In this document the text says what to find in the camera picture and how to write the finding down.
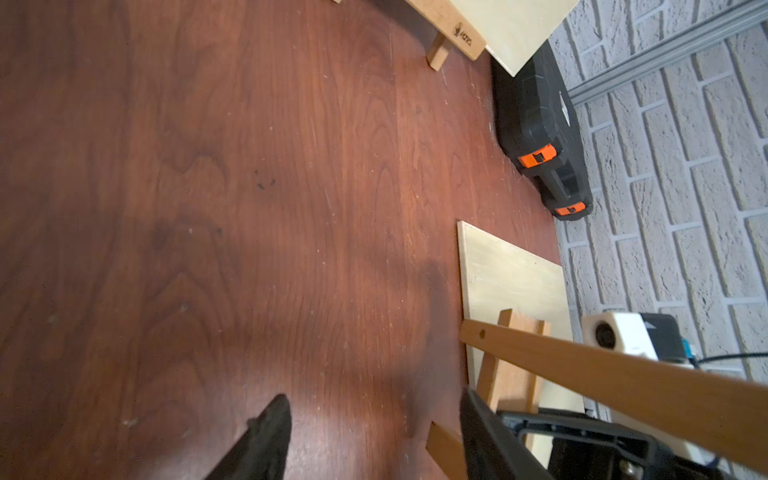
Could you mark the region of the light plywood board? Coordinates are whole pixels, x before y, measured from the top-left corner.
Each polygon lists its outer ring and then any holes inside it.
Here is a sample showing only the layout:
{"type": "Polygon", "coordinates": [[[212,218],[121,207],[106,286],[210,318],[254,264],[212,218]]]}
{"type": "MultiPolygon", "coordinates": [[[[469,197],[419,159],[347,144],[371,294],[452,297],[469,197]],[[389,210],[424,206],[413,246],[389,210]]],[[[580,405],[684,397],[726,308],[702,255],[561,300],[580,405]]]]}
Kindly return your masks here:
{"type": "Polygon", "coordinates": [[[546,321],[554,338],[573,341],[563,268],[487,233],[457,223],[463,313],[466,319],[495,324],[512,309],[546,321]]]}
{"type": "Polygon", "coordinates": [[[518,74],[578,0],[456,0],[452,4],[485,40],[486,50],[518,74]]]}

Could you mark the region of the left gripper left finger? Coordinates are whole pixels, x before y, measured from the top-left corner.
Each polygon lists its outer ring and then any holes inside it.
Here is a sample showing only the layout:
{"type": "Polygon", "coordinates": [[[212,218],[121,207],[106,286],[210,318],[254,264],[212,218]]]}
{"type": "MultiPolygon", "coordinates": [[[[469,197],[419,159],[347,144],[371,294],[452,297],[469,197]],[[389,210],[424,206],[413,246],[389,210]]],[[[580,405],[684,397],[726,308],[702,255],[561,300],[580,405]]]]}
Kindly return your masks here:
{"type": "Polygon", "coordinates": [[[276,395],[256,418],[247,420],[243,435],[205,480],[284,478],[292,432],[288,397],[276,395]]]}

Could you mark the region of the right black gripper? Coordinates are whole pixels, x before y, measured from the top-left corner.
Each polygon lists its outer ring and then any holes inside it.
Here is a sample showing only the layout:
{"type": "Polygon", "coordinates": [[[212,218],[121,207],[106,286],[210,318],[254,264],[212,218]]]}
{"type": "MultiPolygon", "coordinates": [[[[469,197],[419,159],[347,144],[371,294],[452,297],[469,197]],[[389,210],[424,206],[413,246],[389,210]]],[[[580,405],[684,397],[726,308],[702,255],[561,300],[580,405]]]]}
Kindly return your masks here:
{"type": "Polygon", "coordinates": [[[549,460],[533,460],[522,479],[730,479],[712,464],[675,454],[655,437],[585,414],[546,409],[542,414],[498,414],[516,440],[546,437],[549,460]]]}

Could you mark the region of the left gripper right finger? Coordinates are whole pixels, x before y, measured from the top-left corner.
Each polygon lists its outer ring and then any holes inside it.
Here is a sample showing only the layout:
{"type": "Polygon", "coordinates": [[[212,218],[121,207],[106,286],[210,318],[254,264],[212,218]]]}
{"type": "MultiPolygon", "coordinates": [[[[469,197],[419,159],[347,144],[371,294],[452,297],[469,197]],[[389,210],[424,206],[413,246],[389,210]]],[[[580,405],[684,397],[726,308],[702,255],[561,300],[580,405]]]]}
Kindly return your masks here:
{"type": "Polygon", "coordinates": [[[462,393],[460,424],[469,479],[552,479],[474,390],[462,393]]]}

